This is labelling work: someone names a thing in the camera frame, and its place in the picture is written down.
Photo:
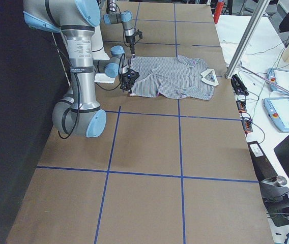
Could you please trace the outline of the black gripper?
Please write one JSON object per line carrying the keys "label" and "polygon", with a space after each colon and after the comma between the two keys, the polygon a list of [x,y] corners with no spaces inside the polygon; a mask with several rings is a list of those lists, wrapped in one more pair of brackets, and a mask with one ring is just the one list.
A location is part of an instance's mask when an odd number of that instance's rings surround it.
{"label": "black gripper", "polygon": [[138,77],[137,71],[127,68],[126,73],[120,74],[120,89],[126,89],[129,94],[132,94],[132,87]]}
{"label": "black gripper", "polygon": [[125,41],[130,46],[132,58],[136,57],[136,54],[135,54],[135,44],[137,42],[136,37],[139,37],[139,39],[141,40],[142,31],[140,31],[139,29],[138,30],[136,29],[125,30]]}

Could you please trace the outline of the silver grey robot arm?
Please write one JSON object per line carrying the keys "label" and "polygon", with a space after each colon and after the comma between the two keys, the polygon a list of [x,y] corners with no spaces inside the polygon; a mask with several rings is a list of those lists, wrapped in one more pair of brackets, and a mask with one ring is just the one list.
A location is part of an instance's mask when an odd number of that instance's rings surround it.
{"label": "silver grey robot arm", "polygon": [[142,32],[135,29],[132,13],[120,11],[115,1],[107,2],[104,15],[98,1],[24,1],[23,13],[29,27],[60,33],[67,48],[71,85],[52,112],[59,136],[100,136],[106,112],[96,99],[96,82],[118,78],[118,87],[130,93],[139,77],[130,68],[122,46],[112,47],[110,55],[105,53],[100,22],[121,24],[124,38],[133,50]]}
{"label": "silver grey robot arm", "polygon": [[121,24],[123,27],[123,42],[135,58],[135,45],[143,38],[142,31],[135,28],[133,15],[129,10],[121,11],[117,1],[106,1],[106,13],[103,16],[106,25]]}

